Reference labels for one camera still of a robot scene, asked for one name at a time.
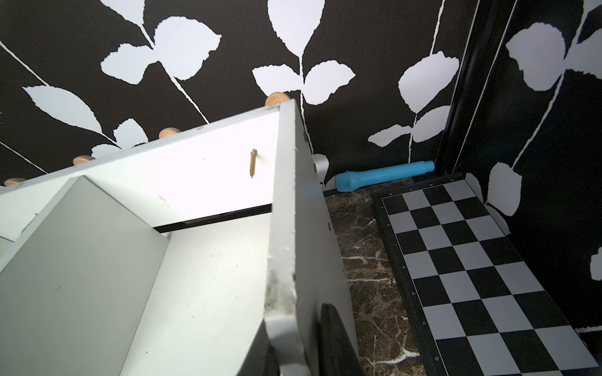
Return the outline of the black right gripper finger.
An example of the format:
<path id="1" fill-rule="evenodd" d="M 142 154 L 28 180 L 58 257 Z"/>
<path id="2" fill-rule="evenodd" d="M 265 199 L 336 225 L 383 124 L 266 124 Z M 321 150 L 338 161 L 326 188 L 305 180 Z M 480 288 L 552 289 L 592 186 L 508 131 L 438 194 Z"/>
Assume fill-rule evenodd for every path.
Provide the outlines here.
<path id="1" fill-rule="evenodd" d="M 321 306 L 319 335 L 320 375 L 363 375 L 362 365 L 354 352 L 337 309 L 332 304 Z"/>

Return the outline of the white wooden bookshelf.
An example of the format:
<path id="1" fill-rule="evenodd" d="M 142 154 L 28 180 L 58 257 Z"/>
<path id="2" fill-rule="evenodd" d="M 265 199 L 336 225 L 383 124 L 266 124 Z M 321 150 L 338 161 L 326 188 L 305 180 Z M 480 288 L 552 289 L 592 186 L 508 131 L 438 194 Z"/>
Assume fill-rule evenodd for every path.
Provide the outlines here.
<path id="1" fill-rule="evenodd" d="M 4 375 L 320 375 L 324 303 L 359 359 L 294 101 L 1 191 Z"/>

